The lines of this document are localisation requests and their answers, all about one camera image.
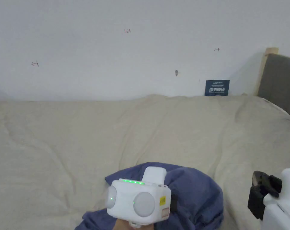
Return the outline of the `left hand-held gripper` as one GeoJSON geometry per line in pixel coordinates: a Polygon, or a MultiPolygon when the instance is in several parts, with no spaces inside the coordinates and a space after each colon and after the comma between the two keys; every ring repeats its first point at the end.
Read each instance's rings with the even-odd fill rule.
{"type": "Polygon", "coordinates": [[[165,185],[167,171],[147,167],[142,180],[120,178],[107,189],[107,214],[131,227],[165,221],[170,216],[171,190],[165,185]]]}

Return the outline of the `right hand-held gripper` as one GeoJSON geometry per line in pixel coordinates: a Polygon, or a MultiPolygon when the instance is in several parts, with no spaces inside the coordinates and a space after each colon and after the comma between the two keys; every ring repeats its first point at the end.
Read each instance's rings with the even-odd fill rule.
{"type": "Polygon", "coordinates": [[[254,171],[248,209],[261,230],[290,230],[290,168],[280,178],[254,171]]]}

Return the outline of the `person's left hand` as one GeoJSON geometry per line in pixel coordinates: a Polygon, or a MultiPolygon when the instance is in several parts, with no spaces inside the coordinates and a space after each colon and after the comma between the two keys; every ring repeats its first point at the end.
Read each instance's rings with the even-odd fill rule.
{"type": "Polygon", "coordinates": [[[154,230],[154,225],[141,226],[140,228],[132,227],[128,221],[117,219],[113,230],[154,230]]]}

